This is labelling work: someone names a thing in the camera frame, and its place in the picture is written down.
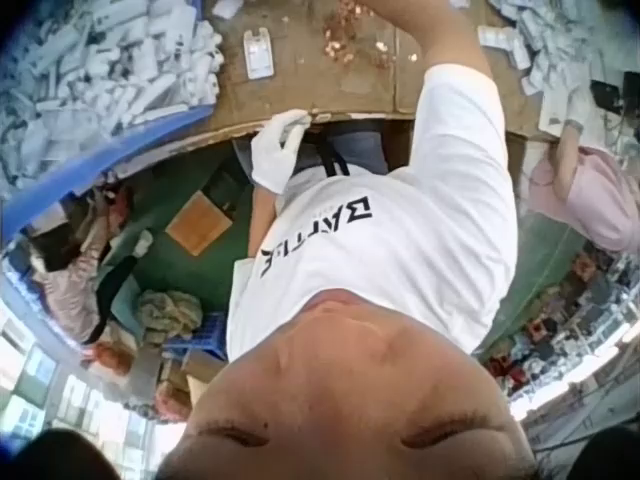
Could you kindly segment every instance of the gloved hand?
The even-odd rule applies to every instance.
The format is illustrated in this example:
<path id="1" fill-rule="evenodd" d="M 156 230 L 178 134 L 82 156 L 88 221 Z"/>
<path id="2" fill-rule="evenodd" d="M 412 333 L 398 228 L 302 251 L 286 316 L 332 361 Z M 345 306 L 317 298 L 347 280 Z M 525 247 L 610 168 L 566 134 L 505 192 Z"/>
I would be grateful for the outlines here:
<path id="1" fill-rule="evenodd" d="M 281 195 L 293 175 L 298 150 L 311 117 L 304 110 L 275 115 L 251 142 L 253 180 Z"/>
<path id="2" fill-rule="evenodd" d="M 573 121 L 584 128 L 593 108 L 593 95 L 588 85 L 576 88 L 569 95 L 567 121 Z"/>

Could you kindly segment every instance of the blue container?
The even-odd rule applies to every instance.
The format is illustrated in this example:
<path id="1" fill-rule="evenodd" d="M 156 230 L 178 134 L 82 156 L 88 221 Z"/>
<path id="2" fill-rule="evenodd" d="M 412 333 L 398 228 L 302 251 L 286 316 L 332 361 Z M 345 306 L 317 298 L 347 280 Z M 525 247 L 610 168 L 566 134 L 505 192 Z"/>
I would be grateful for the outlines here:
<path id="1" fill-rule="evenodd" d="M 224 313 L 208 313 L 202 319 L 200 328 L 193 332 L 193 337 L 185 340 L 174 337 L 165 342 L 163 350 L 168 350 L 179 357 L 188 350 L 205 351 L 219 360 L 227 361 L 227 317 Z"/>
<path id="2" fill-rule="evenodd" d="M 198 19 L 201 20 L 202 1 L 191 0 L 190 3 L 198 10 Z M 43 0 L 34 9 L 34 15 L 43 15 L 47 7 L 55 8 L 56 4 L 57 2 L 51 0 Z M 24 28 L 29 28 L 30 20 L 25 22 Z M 21 32 L 17 31 L 14 42 L 20 37 Z M 7 245 L 16 233 L 67 193 L 92 184 L 101 173 L 113 165 L 159 144 L 170 134 L 209 117 L 213 111 L 214 106 L 200 106 L 187 112 L 128 128 L 109 143 L 69 159 L 55 170 L 45 173 L 35 185 L 21 190 L 8 203 L 1 206 L 0 246 Z"/>

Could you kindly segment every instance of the pink sleeve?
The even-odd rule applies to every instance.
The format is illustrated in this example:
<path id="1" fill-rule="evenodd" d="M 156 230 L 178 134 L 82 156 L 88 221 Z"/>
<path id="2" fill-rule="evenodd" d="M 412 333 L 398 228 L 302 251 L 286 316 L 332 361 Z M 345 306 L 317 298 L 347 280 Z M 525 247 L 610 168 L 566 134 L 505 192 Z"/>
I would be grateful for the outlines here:
<path id="1" fill-rule="evenodd" d="M 630 248 L 636 224 L 635 207 L 628 200 L 628 186 L 621 175 L 607 178 L 594 168 L 578 168 L 567 199 L 568 211 L 585 234 L 614 252 Z"/>

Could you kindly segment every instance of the green floor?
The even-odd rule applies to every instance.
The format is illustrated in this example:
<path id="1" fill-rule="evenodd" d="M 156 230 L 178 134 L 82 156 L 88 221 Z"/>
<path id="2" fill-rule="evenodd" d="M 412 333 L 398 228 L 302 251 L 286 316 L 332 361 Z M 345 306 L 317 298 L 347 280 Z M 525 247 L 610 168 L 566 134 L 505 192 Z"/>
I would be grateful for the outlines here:
<path id="1" fill-rule="evenodd" d="M 231 292 L 233 263 L 247 251 L 251 213 L 248 182 L 245 180 L 246 185 L 241 186 L 243 192 L 233 226 L 200 256 L 187 253 L 164 229 L 212 173 L 218 172 L 223 162 L 233 164 L 234 158 L 228 145 L 216 146 L 166 161 L 134 179 L 134 185 L 143 187 L 137 189 L 140 194 L 124 231 L 126 240 L 110 263 L 130 252 L 138 233 L 147 228 L 154 234 L 155 242 L 134 272 L 141 288 L 179 290 L 198 297 L 206 311 L 225 310 Z"/>
<path id="2" fill-rule="evenodd" d="M 481 350 L 529 320 L 527 307 L 531 301 L 546 287 L 562 280 L 585 243 L 571 228 L 537 213 L 525 215 L 519 230 L 516 276 Z"/>
<path id="3" fill-rule="evenodd" d="M 242 187 L 233 226 L 199 257 L 191 256 L 164 233 L 184 203 L 222 164 L 233 168 L 237 164 L 229 145 L 166 161 L 136 179 L 140 185 L 151 186 L 140 188 L 136 210 L 125 230 L 127 240 L 118 248 L 118 254 L 130 251 L 142 229 L 154 233 L 156 241 L 135 271 L 143 289 L 180 290 L 200 298 L 207 311 L 226 310 L 233 263 L 246 254 L 251 208 L 248 183 Z M 538 214 L 528 214 L 521 220 L 516 278 L 482 349 L 527 321 L 529 303 L 567 273 L 583 243 L 584 239 L 571 229 Z"/>

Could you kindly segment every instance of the pile of white items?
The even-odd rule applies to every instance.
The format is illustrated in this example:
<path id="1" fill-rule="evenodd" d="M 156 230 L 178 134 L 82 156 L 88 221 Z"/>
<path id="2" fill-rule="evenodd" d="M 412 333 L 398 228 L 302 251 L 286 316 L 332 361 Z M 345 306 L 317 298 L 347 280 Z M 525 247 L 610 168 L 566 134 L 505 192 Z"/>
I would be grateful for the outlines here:
<path id="1" fill-rule="evenodd" d="M 570 93 L 579 86 L 588 88 L 594 72 L 603 68 L 599 48 L 592 41 L 593 29 L 583 22 L 583 5 L 578 0 L 489 2 L 513 21 L 515 28 L 479 27 L 480 42 L 508 51 L 515 68 L 528 70 L 522 78 L 524 93 L 543 92 L 538 128 L 560 136 Z M 593 104 L 581 143 L 606 151 L 615 149 L 619 139 L 605 127 L 610 123 L 608 114 Z"/>
<path id="2" fill-rule="evenodd" d="M 563 86 L 571 91 L 591 80 L 594 50 L 589 30 L 577 22 L 576 1 L 490 0 L 504 17 L 516 23 L 516 28 L 479 27 L 480 43 L 508 51 L 518 70 L 531 68 L 522 79 L 526 95 L 541 92 L 546 86 Z"/>
<path id="3" fill-rule="evenodd" d="M 41 2 L 0 58 L 0 199 L 123 129 L 217 101 L 222 37 L 185 0 Z"/>

